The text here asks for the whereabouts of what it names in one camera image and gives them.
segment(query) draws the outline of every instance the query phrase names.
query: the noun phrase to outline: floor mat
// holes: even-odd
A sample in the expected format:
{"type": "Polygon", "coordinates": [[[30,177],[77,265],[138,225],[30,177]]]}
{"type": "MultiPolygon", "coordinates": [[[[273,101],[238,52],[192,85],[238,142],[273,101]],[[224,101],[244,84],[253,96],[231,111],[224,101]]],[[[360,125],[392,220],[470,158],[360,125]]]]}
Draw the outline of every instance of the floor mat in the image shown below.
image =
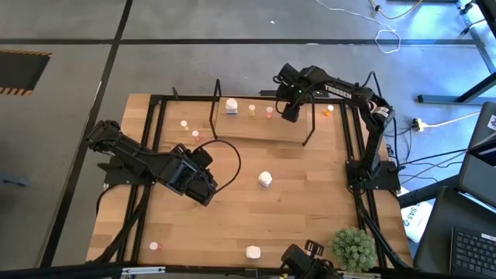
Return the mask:
{"type": "Polygon", "coordinates": [[[0,50],[0,95],[31,95],[51,55],[44,51],[0,50]]]}

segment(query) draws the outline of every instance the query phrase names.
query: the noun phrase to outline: green plant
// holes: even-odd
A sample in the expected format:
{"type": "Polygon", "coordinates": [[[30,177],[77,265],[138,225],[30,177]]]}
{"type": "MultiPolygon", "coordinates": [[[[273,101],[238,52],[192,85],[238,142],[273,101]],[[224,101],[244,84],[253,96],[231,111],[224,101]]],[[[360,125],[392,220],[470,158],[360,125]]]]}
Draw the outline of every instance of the green plant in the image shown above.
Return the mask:
{"type": "Polygon", "coordinates": [[[363,230],[354,227],[341,229],[329,245],[342,270],[361,272],[375,266],[375,241],[363,230]]]}

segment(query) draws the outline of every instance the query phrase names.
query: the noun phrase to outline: white cable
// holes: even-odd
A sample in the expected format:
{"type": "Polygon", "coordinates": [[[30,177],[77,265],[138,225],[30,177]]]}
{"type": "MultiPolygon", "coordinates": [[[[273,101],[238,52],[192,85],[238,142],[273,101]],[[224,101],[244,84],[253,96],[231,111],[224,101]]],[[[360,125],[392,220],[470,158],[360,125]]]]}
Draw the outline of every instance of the white cable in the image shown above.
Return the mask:
{"type": "MultiPolygon", "coordinates": [[[[482,143],[487,142],[487,141],[488,141],[488,140],[490,140],[493,136],[496,136],[496,132],[494,132],[494,133],[492,133],[491,135],[487,136],[486,138],[484,138],[484,139],[483,139],[483,140],[481,140],[480,142],[478,142],[478,143],[474,144],[474,146],[477,146],[477,145],[479,145],[479,144],[482,144],[482,143]]],[[[457,157],[460,157],[460,156],[464,155],[467,151],[468,151],[468,150],[465,150],[465,151],[463,151],[462,153],[459,153],[458,155],[455,155],[455,156],[453,156],[453,157],[451,157],[451,158],[449,158],[449,159],[447,159],[447,160],[444,160],[443,162],[441,162],[441,163],[439,163],[439,164],[436,164],[436,165],[434,165],[434,166],[428,167],[427,169],[425,169],[425,170],[423,170],[423,171],[419,172],[418,174],[416,174],[416,175],[412,176],[411,178],[407,179],[406,181],[403,181],[403,182],[401,183],[401,185],[403,185],[403,184],[405,184],[405,183],[409,182],[410,180],[412,180],[412,179],[414,179],[414,178],[417,178],[420,174],[423,174],[423,173],[425,173],[426,171],[431,170],[431,169],[432,169],[432,168],[434,168],[434,167],[438,167],[438,166],[440,166],[440,165],[442,165],[442,164],[444,164],[444,163],[446,163],[446,162],[449,162],[449,161],[451,161],[451,160],[453,160],[453,159],[455,159],[455,158],[457,158],[457,157]]]]}
{"type": "Polygon", "coordinates": [[[469,118],[469,117],[474,116],[474,115],[478,115],[479,113],[481,113],[481,112],[473,112],[473,113],[470,113],[469,115],[465,115],[465,116],[459,117],[457,119],[453,119],[453,120],[450,120],[450,121],[446,121],[446,122],[442,122],[442,123],[438,123],[438,124],[434,124],[434,125],[425,124],[424,127],[431,127],[431,128],[440,127],[440,126],[443,126],[443,125],[446,125],[446,124],[450,124],[450,123],[459,121],[461,119],[465,119],[465,118],[469,118]]]}
{"type": "Polygon", "coordinates": [[[329,11],[339,11],[339,12],[347,12],[349,13],[350,15],[354,15],[354,16],[361,16],[365,19],[368,19],[368,20],[371,20],[373,22],[376,22],[377,24],[379,24],[381,27],[383,28],[387,28],[387,29],[381,29],[379,30],[379,32],[377,32],[377,36],[375,36],[375,43],[377,44],[377,46],[379,47],[379,50],[382,52],[382,53],[385,53],[385,54],[389,54],[389,53],[393,53],[393,52],[397,52],[400,50],[400,46],[401,46],[401,37],[396,33],[396,29],[393,29],[391,26],[387,25],[387,24],[384,24],[382,22],[379,22],[378,20],[376,19],[372,19],[368,16],[365,16],[365,15],[361,15],[359,13],[355,13],[355,12],[350,12],[350,11],[347,11],[345,9],[338,9],[338,8],[330,8],[328,7],[326,4],[320,2],[320,0],[316,0],[317,3],[319,3],[320,5],[323,5],[326,9],[328,9],[329,11]],[[393,33],[397,38],[398,38],[398,48],[396,48],[396,50],[389,50],[389,51],[386,51],[386,50],[383,50],[382,49],[382,46],[379,44],[379,42],[377,41],[379,39],[379,36],[381,35],[382,32],[391,32],[393,33]]]}
{"type": "MultiPolygon", "coordinates": [[[[404,12],[404,13],[400,14],[400,15],[397,15],[397,16],[391,16],[391,17],[390,17],[390,16],[387,16],[387,15],[385,15],[385,14],[382,12],[382,9],[381,9],[381,8],[379,8],[377,11],[378,11],[378,12],[380,12],[380,13],[381,13],[381,15],[382,15],[383,17],[385,17],[386,19],[399,19],[399,18],[401,18],[402,16],[405,16],[405,15],[407,15],[409,12],[413,11],[413,10],[414,10],[415,8],[417,8],[417,6],[418,6],[418,5],[420,5],[420,3],[422,3],[423,1],[424,1],[424,0],[419,0],[419,1],[417,2],[417,4],[413,5],[413,6],[412,6],[412,7],[411,7],[408,11],[406,11],[406,12],[404,12]]],[[[371,5],[374,7],[374,9],[376,9],[376,7],[377,7],[377,6],[379,6],[379,5],[378,5],[378,4],[377,4],[374,0],[369,0],[369,2],[370,2],[370,3],[371,3],[371,5]]]]}

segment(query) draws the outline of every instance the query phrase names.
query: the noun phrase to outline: wooden table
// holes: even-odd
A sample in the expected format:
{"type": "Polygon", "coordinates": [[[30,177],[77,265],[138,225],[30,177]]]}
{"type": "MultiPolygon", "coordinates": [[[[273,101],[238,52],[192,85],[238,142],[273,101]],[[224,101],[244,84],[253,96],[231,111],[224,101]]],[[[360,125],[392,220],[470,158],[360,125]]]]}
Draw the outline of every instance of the wooden table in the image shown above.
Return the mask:
{"type": "MultiPolygon", "coordinates": [[[[141,139],[149,100],[149,95],[129,96],[122,131],[134,140],[141,139]]],[[[199,143],[213,139],[208,123],[210,107],[210,102],[168,101],[159,151],[168,151],[177,143],[194,149],[199,143]],[[188,121],[189,132],[179,124],[183,119],[188,121]],[[191,136],[193,129],[200,132],[199,143],[191,136]]],[[[304,246],[307,239],[312,239],[327,246],[336,230],[357,226],[353,196],[346,190],[347,152],[342,117],[339,106],[335,106],[330,117],[325,117],[325,107],[315,105],[316,130],[305,147],[301,143],[225,138],[239,150],[243,165],[238,178],[219,192],[208,207],[176,195],[163,185],[154,185],[139,263],[279,267],[282,253],[292,243],[304,246]],[[272,174],[269,188],[257,183],[262,171],[272,174]],[[158,242],[161,250],[150,250],[151,242],[158,242]],[[261,247],[259,260],[246,258],[246,247],[250,245],[261,247]]],[[[353,117],[350,110],[347,113],[353,146],[358,150],[353,117]]],[[[156,115],[150,135],[155,131],[156,115]]],[[[237,168],[234,151],[222,143],[205,149],[214,159],[210,166],[214,178],[219,185],[226,183],[237,168]]],[[[384,144],[381,156],[387,158],[384,144]]],[[[102,199],[88,260],[99,256],[121,229],[129,189],[129,185],[118,186],[102,199]]],[[[381,231],[400,257],[411,265],[398,201],[387,191],[374,193],[381,231]]],[[[125,260],[130,258],[133,235],[131,232],[125,260]]],[[[325,249],[324,257],[338,265],[329,249],[325,249]]]]}

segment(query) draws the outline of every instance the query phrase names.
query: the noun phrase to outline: gray floor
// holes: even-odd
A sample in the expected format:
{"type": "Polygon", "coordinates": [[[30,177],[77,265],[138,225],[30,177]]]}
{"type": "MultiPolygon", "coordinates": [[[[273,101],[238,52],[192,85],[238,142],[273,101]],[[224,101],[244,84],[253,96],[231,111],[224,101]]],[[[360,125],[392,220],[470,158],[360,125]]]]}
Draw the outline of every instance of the gray floor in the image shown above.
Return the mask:
{"type": "MultiPolygon", "coordinates": [[[[379,2],[390,14],[408,7],[379,2]]],[[[325,3],[374,16],[366,0],[325,3]]],[[[124,4],[124,0],[43,4],[5,0],[0,2],[0,38],[112,38],[124,4]]],[[[470,12],[477,17],[476,9],[470,12]]],[[[403,39],[456,39],[465,27],[454,5],[440,4],[422,4],[411,15],[387,24],[398,29],[403,39]]],[[[373,39],[377,30],[374,22],[330,12],[314,1],[143,0],[135,1],[124,37],[373,39]]],[[[496,42],[487,25],[477,31],[493,56],[496,42]]],[[[110,47],[2,48],[53,53],[32,96],[0,95],[0,170],[25,175],[32,182],[27,188],[0,187],[0,250],[4,251],[0,269],[7,270],[38,264],[110,47]]],[[[271,78],[287,62],[296,68],[318,65],[348,81],[363,82],[369,71],[375,71],[384,97],[397,110],[400,129],[412,118],[434,124],[477,111],[477,106],[420,105],[415,96],[459,95],[489,75],[475,46],[403,46],[393,54],[382,54],[375,46],[121,46],[98,118],[120,120],[132,93],[170,94],[175,86],[183,95],[211,94],[216,78],[226,94],[255,95],[260,89],[275,88],[271,78]]],[[[476,120],[413,133],[410,159],[466,147],[476,120]]],[[[406,140],[408,134],[398,140],[401,160],[406,158],[406,140]]],[[[104,177],[96,163],[105,160],[92,152],[87,155],[56,265],[84,262],[104,177]]],[[[459,166],[424,176],[443,179],[459,166]]],[[[403,173],[423,169],[410,166],[403,173]]],[[[416,179],[405,187],[430,183],[416,179]]]]}

